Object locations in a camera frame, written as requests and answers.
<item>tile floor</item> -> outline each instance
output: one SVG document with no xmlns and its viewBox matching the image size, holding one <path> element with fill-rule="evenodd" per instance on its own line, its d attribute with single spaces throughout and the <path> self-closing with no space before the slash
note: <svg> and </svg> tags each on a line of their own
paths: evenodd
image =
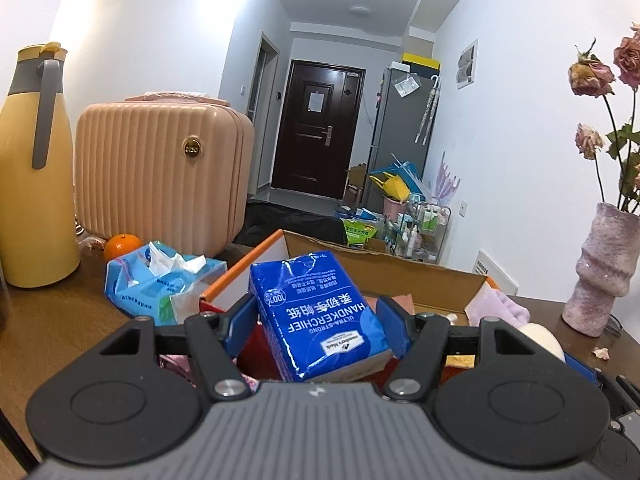
<svg viewBox="0 0 640 480">
<path fill-rule="evenodd" d="M 268 187 L 251 197 L 252 200 L 263 200 L 272 204 L 284 205 L 302 211 L 309 211 L 324 216 L 333 216 L 338 200 L 291 191 L 289 189 L 273 189 Z"/>
</svg>

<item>brown door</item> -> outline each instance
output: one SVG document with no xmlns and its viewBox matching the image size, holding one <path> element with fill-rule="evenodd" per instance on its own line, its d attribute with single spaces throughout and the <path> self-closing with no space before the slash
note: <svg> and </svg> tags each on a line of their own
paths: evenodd
<svg viewBox="0 0 640 480">
<path fill-rule="evenodd" d="M 341 198 L 365 71 L 294 60 L 272 187 Z"/>
</svg>

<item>pink rose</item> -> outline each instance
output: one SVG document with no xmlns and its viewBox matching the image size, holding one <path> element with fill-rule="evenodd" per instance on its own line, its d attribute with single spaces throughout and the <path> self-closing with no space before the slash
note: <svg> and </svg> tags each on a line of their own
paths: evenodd
<svg viewBox="0 0 640 480">
<path fill-rule="evenodd" d="M 596 150 L 601 148 L 604 143 L 596 130 L 585 124 L 578 124 L 578 130 L 575 133 L 575 145 L 584 158 L 594 160 L 596 158 Z"/>
<path fill-rule="evenodd" d="M 638 90 L 640 85 L 640 39 L 622 38 L 622 44 L 613 51 L 613 63 L 620 69 L 620 81 Z"/>
<path fill-rule="evenodd" d="M 611 84 L 616 77 L 610 67 L 594 59 L 588 59 L 584 54 L 578 56 L 578 62 L 569 67 L 569 83 L 576 95 L 613 94 Z"/>
</svg>

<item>yellow bag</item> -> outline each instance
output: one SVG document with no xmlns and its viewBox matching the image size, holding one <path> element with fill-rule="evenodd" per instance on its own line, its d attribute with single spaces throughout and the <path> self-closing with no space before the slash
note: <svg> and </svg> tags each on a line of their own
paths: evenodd
<svg viewBox="0 0 640 480">
<path fill-rule="evenodd" d="M 384 182 L 373 175 L 369 175 L 369 178 L 373 180 L 373 182 L 378 184 L 378 187 L 391 198 L 395 198 L 400 202 L 404 202 L 409 197 L 409 194 L 411 192 L 404 183 L 404 180 L 402 180 L 402 177 L 399 175 L 392 175 L 391 173 L 387 173 L 386 171 L 384 175 L 388 177 L 388 179 Z"/>
</svg>

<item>brown tabletop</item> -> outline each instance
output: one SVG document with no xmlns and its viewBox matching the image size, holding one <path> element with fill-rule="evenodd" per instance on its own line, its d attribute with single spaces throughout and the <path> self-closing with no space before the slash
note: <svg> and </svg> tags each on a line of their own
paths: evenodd
<svg viewBox="0 0 640 480">
<path fill-rule="evenodd" d="M 104 272 L 102 253 L 86 251 L 79 269 L 60 283 L 38 290 L 0 288 L 0 408 L 33 450 L 24 421 L 31 394 L 127 320 L 104 296 Z M 551 330 L 575 358 L 640 384 L 640 345 L 629 334 L 588 338 L 562 322 L 562 303 L 515 299 L 529 309 L 532 322 Z M 610 361 L 591 353 L 596 345 L 609 348 Z M 23 475 L 0 444 L 0 478 L 17 480 Z"/>
</svg>

